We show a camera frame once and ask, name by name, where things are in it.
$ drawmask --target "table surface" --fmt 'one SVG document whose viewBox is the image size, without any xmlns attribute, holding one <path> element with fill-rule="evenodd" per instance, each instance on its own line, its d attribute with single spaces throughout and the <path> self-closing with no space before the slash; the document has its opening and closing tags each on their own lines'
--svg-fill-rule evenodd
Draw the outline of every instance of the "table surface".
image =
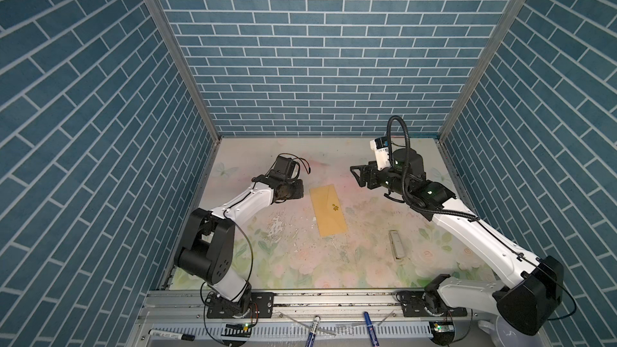
<svg viewBox="0 0 617 347">
<path fill-rule="evenodd" d="M 430 138 L 413 138 L 424 159 L 427 178 L 454 190 Z M 436 275 L 494 280 L 491 269 L 450 233 L 422 215 L 383 197 L 384 189 L 360 188 L 349 167 L 374 161 L 366 138 L 226 138 L 221 142 L 200 208 L 227 202 L 267 172 L 278 153 L 306 158 L 304 197 L 272 204 L 244 225 L 254 251 L 254 289 L 424 287 Z M 334 184 L 348 231 L 320 237 L 310 199 L 311 188 Z M 398 230 L 405 248 L 395 261 L 389 231 Z M 233 267 L 245 277 L 251 253 L 236 231 Z M 199 289 L 202 280 L 176 269 L 170 289 Z"/>
</svg>

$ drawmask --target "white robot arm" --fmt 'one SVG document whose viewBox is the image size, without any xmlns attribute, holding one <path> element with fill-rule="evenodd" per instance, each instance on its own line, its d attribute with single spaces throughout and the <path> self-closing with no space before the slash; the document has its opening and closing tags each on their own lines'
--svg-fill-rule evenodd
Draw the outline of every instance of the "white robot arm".
<svg viewBox="0 0 617 347">
<path fill-rule="evenodd" d="M 238 196 L 209 211 L 196 209 L 189 216 L 174 263 L 204 279 L 225 299 L 225 311 L 231 315 L 244 314 L 251 300 L 251 284 L 231 268 L 235 229 L 242 231 L 244 222 L 272 203 L 301 198 L 304 186 L 299 174 L 298 162 L 279 155 L 270 170 L 253 178 Z M 203 236 L 211 233 L 212 240 L 205 241 Z"/>
<path fill-rule="evenodd" d="M 390 128 L 398 121 L 405 135 L 405 148 L 392 152 Z M 465 243 L 484 260 L 500 280 L 460 280 L 440 275 L 425 287 L 429 312 L 442 314 L 456 307 L 501 315 L 515 329 L 535 335 L 561 303 L 563 266 L 551 256 L 539 258 L 521 248 L 475 215 L 448 188 L 426 179 L 422 157 L 410 148 L 405 122 L 398 116 L 388 121 L 387 134 L 371 148 L 377 161 L 351 166 L 360 187 L 384 187 L 390 200 L 405 203 Z M 383 164 L 383 150 L 388 163 Z M 402 200 L 390 196 L 394 192 Z"/>
</svg>

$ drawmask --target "blue brick wallpaper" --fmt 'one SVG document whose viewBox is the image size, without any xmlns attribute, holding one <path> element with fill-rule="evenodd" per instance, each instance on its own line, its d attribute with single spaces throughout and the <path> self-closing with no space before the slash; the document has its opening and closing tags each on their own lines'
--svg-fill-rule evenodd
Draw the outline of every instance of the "blue brick wallpaper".
<svg viewBox="0 0 617 347">
<path fill-rule="evenodd" d="M 566 266 L 580 311 L 548 322 L 554 345 L 617 336 L 616 16 L 617 0 L 527 0 L 445 141 L 478 213 Z"/>
<path fill-rule="evenodd" d="M 124 343 L 211 145 L 142 0 L 0 0 L 0 346 Z"/>
<path fill-rule="evenodd" d="M 160 0 L 224 135 L 436 137 L 507 0 Z"/>
</svg>

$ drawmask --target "aluminum frame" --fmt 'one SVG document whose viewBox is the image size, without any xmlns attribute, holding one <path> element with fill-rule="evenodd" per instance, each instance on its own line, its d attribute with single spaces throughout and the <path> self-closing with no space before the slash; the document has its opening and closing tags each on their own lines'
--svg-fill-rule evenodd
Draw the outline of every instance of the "aluminum frame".
<svg viewBox="0 0 617 347">
<path fill-rule="evenodd" d="M 491 59 L 497 53 L 499 45 L 508 33 L 512 23 L 514 23 L 514 19 L 516 19 L 516 15 L 518 15 L 518 12 L 521 10 L 524 3 L 525 0 L 509 0 L 508 4 L 506 4 L 501 18 L 499 18 L 493 33 L 489 37 L 488 43 L 486 43 L 486 47 L 484 47 L 480 53 L 478 62 L 475 67 L 471 69 L 471 73 L 469 74 L 463 89 L 461 89 L 459 97 L 454 101 L 450 114 L 448 114 L 445 122 L 439 128 L 438 136 L 440 142 L 443 142 L 448 134 L 450 134 L 456 120 L 465 108 L 465 104 L 467 104 L 467 101 L 471 98 L 473 92 L 476 91 L 478 82 L 480 82 L 484 72 L 487 67 L 489 67 Z"/>
<path fill-rule="evenodd" d="M 197 82 L 195 82 L 195 77 L 191 73 L 189 69 L 189 65 L 186 62 L 186 58 L 180 49 L 180 45 L 176 40 L 172 27 L 170 26 L 167 17 L 165 15 L 165 11 L 163 10 L 163 6 L 160 4 L 159 0 L 144 0 L 150 15 L 152 16 L 152 20 L 156 25 L 158 33 L 161 38 L 163 38 L 163 42 L 167 46 L 167 50 L 169 51 L 170 56 L 174 60 L 174 64 L 184 81 L 187 91 L 191 96 L 193 102 L 195 103 L 195 107 L 197 107 L 197 111 L 201 116 L 202 120 L 205 123 L 205 127 L 208 129 L 212 138 L 215 142 L 219 143 L 221 140 L 221 136 L 217 131 L 216 125 L 214 125 L 214 121 L 210 116 L 210 112 L 208 112 L 208 108 L 205 105 L 204 98 L 199 92 L 199 88 L 197 87 Z"/>
<path fill-rule="evenodd" d="M 176 254 L 176 251 L 178 250 L 178 245 L 180 244 L 180 239 L 181 239 L 180 234 L 184 232 L 184 228 L 186 228 L 186 223 L 188 222 L 188 218 L 191 212 L 193 212 L 195 209 L 199 207 L 199 202 L 201 201 L 201 197 L 204 194 L 205 184 L 207 183 L 208 177 L 210 176 L 210 173 L 212 172 L 212 167 L 214 166 L 214 161 L 216 160 L 217 154 L 219 153 L 220 145 L 221 145 L 220 141 L 214 142 L 212 144 L 212 148 L 210 148 L 210 153 L 209 153 L 210 157 L 208 157 L 208 161 L 205 163 L 204 169 L 200 173 L 201 178 L 200 178 L 199 183 L 197 184 L 197 190 L 195 191 L 195 194 L 193 195 L 188 211 L 184 215 L 184 220 L 182 221 L 182 225 L 180 226 L 178 237 L 176 238 L 174 242 L 174 247 L 172 248 L 172 252 L 170 253 L 169 260 L 167 260 L 165 271 L 160 278 L 161 280 L 157 284 L 157 287 L 160 287 L 160 289 L 167 289 L 169 287 L 168 283 L 171 280 L 172 272 L 174 271 L 174 255 Z"/>
<path fill-rule="evenodd" d="M 443 316 L 405 318 L 394 294 L 402 289 L 255 289 L 274 292 L 273 317 L 260 322 L 289 322 L 283 313 L 299 322 L 310 324 L 319 313 L 322 322 L 363 322 L 363 312 L 370 311 L 373 321 L 444 320 Z M 150 291 L 127 340 L 127 346 L 146 347 L 148 331 L 157 323 L 200 326 L 204 323 L 204 305 L 198 290 Z M 490 320 L 490 314 L 475 312 L 473 317 L 454 317 L 459 329 L 466 330 L 470 320 Z M 220 319 L 205 319 L 206 324 L 220 324 Z"/>
</svg>

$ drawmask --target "black cable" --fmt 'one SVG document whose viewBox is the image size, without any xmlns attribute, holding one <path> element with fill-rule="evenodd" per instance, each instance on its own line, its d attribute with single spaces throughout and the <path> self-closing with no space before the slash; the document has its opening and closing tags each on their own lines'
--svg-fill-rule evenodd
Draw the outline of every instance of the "black cable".
<svg viewBox="0 0 617 347">
<path fill-rule="evenodd" d="M 298 166 L 298 173 L 296 173 L 296 175 L 294 177 L 291 177 L 291 179 L 293 181 L 297 180 L 298 178 L 300 178 L 300 172 L 302 171 L 302 167 L 300 166 L 300 164 L 298 164 L 297 162 L 295 162 L 294 160 L 291 160 L 294 163 L 294 168 L 296 167 L 296 165 Z"/>
<path fill-rule="evenodd" d="M 286 155 L 286 156 L 293 157 L 292 159 L 296 159 L 296 158 L 299 159 L 302 162 L 302 165 L 304 165 L 304 170 L 307 172 L 307 174 L 310 174 L 310 165 L 309 165 L 309 162 L 306 159 L 304 159 L 302 157 L 298 157 L 295 154 L 291 154 L 291 153 L 279 153 L 279 155 Z"/>
<path fill-rule="evenodd" d="M 204 286 L 205 286 L 205 281 L 201 284 L 201 288 L 199 289 L 199 297 L 201 298 L 202 303 L 204 303 L 204 317 L 203 317 L 203 319 L 204 319 L 204 328 L 205 328 L 205 333 L 206 333 L 206 334 L 208 334 L 208 336 L 210 336 L 214 342 L 217 342 L 217 343 L 222 344 L 222 345 L 224 345 L 224 346 L 226 346 L 226 347 L 229 347 L 229 346 L 228 346 L 227 344 L 225 344 L 225 342 L 223 342 L 222 340 L 216 339 L 214 336 L 212 336 L 212 334 L 210 334 L 210 331 L 208 330 L 208 327 L 206 327 L 206 325 L 205 325 L 205 306 L 206 306 L 206 304 L 205 304 L 205 300 L 204 300 L 204 295 L 203 295 L 203 293 L 202 293 L 202 292 L 203 292 L 203 289 L 204 289 Z"/>
<path fill-rule="evenodd" d="M 251 268 L 249 269 L 249 276 L 246 278 L 246 281 L 249 281 L 249 279 L 251 278 L 251 274 L 253 273 L 253 259 L 255 258 L 255 256 L 253 255 L 253 246 L 251 245 L 251 241 L 249 241 L 249 237 L 244 233 L 244 231 L 242 230 L 242 228 L 240 228 L 237 222 L 233 221 L 233 223 L 238 229 L 240 229 L 240 232 L 244 235 L 246 242 L 249 243 L 249 249 L 251 250 Z"/>
<path fill-rule="evenodd" d="M 388 195 L 387 193 L 384 193 L 384 197 L 389 199 L 389 200 L 394 201 L 395 203 L 405 204 L 405 201 L 399 200 L 398 198 L 390 197 L 390 195 Z"/>
<path fill-rule="evenodd" d="M 246 278 L 246 282 L 244 283 L 244 287 L 240 290 L 240 292 L 238 292 L 238 294 L 231 301 L 234 301 L 235 299 L 237 299 L 237 297 L 240 296 L 242 294 L 242 292 L 244 292 L 244 289 L 246 288 L 247 284 L 249 283 L 249 279 L 251 278 L 251 274 L 253 273 L 253 262 L 254 262 L 254 259 L 255 259 L 255 255 L 253 253 L 253 246 L 251 244 L 251 241 L 249 240 L 249 237 L 246 235 L 246 233 L 244 233 L 242 228 L 240 228 L 240 226 L 237 224 L 237 222 L 235 220 L 232 220 L 231 218 L 227 217 L 227 210 L 233 208 L 237 204 L 240 204 L 242 201 L 244 201 L 250 195 L 251 195 L 251 192 L 247 193 L 246 196 L 242 197 L 242 199 L 240 201 L 230 205 L 229 207 L 227 207 L 226 210 L 223 211 L 223 217 L 225 217 L 226 219 L 231 220 L 234 223 L 234 225 L 238 229 L 240 229 L 240 232 L 244 235 L 244 238 L 246 239 L 246 242 L 249 244 L 249 249 L 251 250 L 251 268 L 249 269 L 249 276 Z"/>
<path fill-rule="evenodd" d="M 566 295 L 568 297 L 570 297 L 570 300 L 572 300 L 572 304 L 574 304 L 574 308 L 572 309 L 572 311 L 570 311 L 568 314 L 564 315 L 564 316 L 559 316 L 559 317 L 552 317 L 550 319 L 547 319 L 548 321 L 555 321 L 555 320 L 562 320 L 562 319 L 566 319 L 567 317 L 570 317 L 572 315 L 574 315 L 578 309 L 578 306 L 576 305 L 576 300 L 574 299 L 574 297 L 572 296 L 572 294 L 561 284 L 559 284 L 555 279 L 553 279 L 553 277 L 551 275 L 549 275 L 548 273 L 546 273 L 546 271 L 544 271 L 542 268 L 540 268 L 539 266 L 535 265 L 533 262 L 529 261 L 528 259 L 526 259 L 522 253 L 518 253 L 515 250 L 513 250 L 512 248 L 510 248 L 506 243 L 504 243 L 499 237 L 497 237 L 493 232 L 489 231 L 489 229 L 487 227 L 485 227 L 482 222 L 479 220 L 479 218 L 476 218 L 475 220 L 470 220 L 470 222 L 477 222 L 486 232 L 488 232 L 489 235 L 493 236 L 498 242 L 501 243 L 501 245 L 503 245 L 507 250 L 509 250 L 510 252 L 514 253 L 515 255 L 517 255 L 517 257 L 519 257 L 521 260 L 524 260 L 526 262 L 528 262 L 531 266 L 533 266 L 535 269 L 537 269 L 538 271 L 541 271 L 543 274 L 546 275 L 546 277 L 548 277 L 550 279 L 550 281 L 552 281 L 553 283 L 556 284 L 556 286 L 558 286 L 559 288 L 561 288 L 562 291 L 564 291 L 566 293 Z M 398 297 L 398 293 L 396 295 L 396 299 L 398 302 L 402 303 L 402 301 L 399 299 Z"/>
<path fill-rule="evenodd" d="M 255 305 L 255 324 L 251 326 L 251 328 L 257 327 L 257 323 L 259 322 L 259 309 L 257 307 L 257 303 L 252 303 Z"/>
<path fill-rule="evenodd" d="M 474 214 L 469 214 L 465 212 L 451 211 L 448 209 L 428 209 L 422 208 L 421 206 L 415 204 L 411 197 L 408 195 L 407 191 L 407 170 L 409 167 L 409 156 L 411 153 L 411 145 L 409 141 L 409 131 L 407 130 L 407 124 L 400 116 L 391 116 L 388 120 L 388 125 L 386 126 L 386 136 L 388 137 L 388 142 L 392 142 L 392 123 L 397 121 L 400 124 L 400 127 L 403 130 L 403 136 L 405 137 L 405 162 L 403 164 L 403 174 L 400 180 L 400 188 L 401 188 L 401 196 L 403 197 L 403 201 L 407 205 L 409 205 L 412 210 L 418 213 L 430 213 L 430 214 L 449 214 L 451 216 L 458 216 L 461 218 L 469 219 L 469 220 L 478 220 L 478 217 Z M 394 160 L 392 158 L 392 145 L 388 145 L 388 159 L 390 160 L 390 164 L 394 164 Z"/>
<path fill-rule="evenodd" d="M 471 325 L 473 323 L 473 309 L 469 309 L 471 311 L 471 316 L 469 317 L 469 328 L 467 328 L 467 332 L 465 332 L 465 335 L 463 335 L 461 338 L 458 338 L 456 340 L 451 341 L 448 344 L 448 347 L 450 346 L 451 343 L 456 343 L 456 342 L 460 342 L 461 340 L 465 339 L 467 337 L 467 335 L 469 335 L 469 333 L 471 332 Z M 452 320 L 452 324 L 454 324 L 454 318 L 452 317 L 452 313 L 450 312 L 450 310 L 448 310 L 448 314 L 450 315 L 450 319 Z"/>
</svg>

